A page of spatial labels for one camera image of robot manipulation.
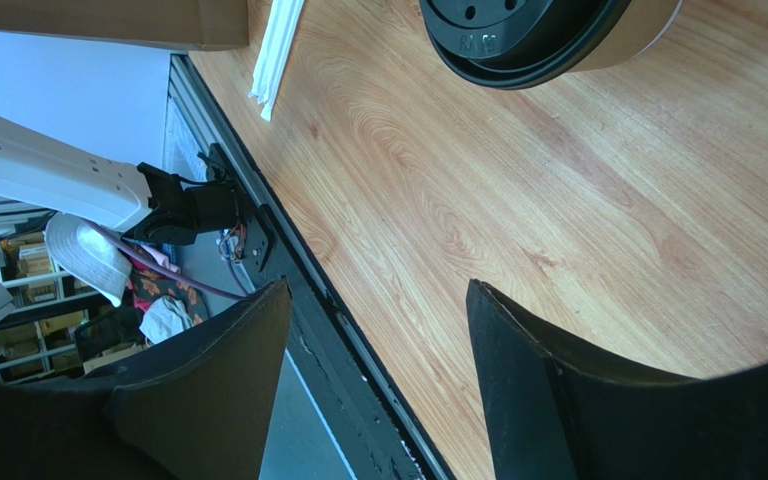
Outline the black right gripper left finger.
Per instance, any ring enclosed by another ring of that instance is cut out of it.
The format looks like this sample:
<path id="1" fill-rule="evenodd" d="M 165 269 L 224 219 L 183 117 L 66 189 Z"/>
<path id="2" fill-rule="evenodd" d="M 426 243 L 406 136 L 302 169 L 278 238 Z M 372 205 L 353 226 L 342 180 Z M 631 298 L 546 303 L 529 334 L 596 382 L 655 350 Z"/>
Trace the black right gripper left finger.
<path id="1" fill-rule="evenodd" d="M 76 378 L 0 384 L 0 479 L 255 479 L 290 327 L 272 281 Z"/>

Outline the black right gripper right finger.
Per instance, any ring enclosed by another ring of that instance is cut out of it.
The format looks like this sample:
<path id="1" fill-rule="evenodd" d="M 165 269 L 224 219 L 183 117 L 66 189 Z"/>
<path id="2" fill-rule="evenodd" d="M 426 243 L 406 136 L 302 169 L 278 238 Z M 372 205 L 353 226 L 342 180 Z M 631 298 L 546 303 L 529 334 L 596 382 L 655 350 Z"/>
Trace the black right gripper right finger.
<path id="1" fill-rule="evenodd" d="M 712 379 L 659 370 L 529 312 L 466 297 L 499 479 L 768 479 L 768 363 Z"/>

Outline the black plastic cup lid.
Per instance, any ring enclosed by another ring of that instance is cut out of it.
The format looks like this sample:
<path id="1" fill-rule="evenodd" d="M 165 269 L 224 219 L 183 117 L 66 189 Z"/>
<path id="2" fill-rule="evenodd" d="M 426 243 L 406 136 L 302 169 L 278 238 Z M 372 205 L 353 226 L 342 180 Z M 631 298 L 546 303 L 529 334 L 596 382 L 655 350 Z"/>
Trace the black plastic cup lid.
<path id="1" fill-rule="evenodd" d="M 618 0 L 421 0 L 430 42 L 462 79 L 498 90 L 544 84 L 570 71 L 617 26 Z"/>

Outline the brown paper coffee cup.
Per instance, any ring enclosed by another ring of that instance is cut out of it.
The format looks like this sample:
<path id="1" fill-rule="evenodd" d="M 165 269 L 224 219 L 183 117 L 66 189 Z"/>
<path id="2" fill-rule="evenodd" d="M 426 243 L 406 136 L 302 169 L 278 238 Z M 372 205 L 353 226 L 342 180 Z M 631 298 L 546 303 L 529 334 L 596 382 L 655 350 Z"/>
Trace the brown paper coffee cup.
<path id="1" fill-rule="evenodd" d="M 571 71 L 605 69 L 636 57 L 668 30 L 682 5 L 682 0 L 632 0 L 606 37 Z"/>

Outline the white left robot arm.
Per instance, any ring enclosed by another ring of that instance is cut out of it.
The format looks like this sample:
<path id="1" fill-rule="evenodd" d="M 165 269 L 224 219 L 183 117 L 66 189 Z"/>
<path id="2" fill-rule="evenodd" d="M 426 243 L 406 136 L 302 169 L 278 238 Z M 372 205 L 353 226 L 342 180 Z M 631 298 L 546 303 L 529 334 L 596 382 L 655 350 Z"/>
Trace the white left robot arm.
<path id="1" fill-rule="evenodd" d="M 94 155 L 0 117 L 0 197 L 75 215 L 136 241 L 190 245 L 256 213 L 219 146 L 203 159 L 210 179 L 186 180 L 147 163 Z"/>

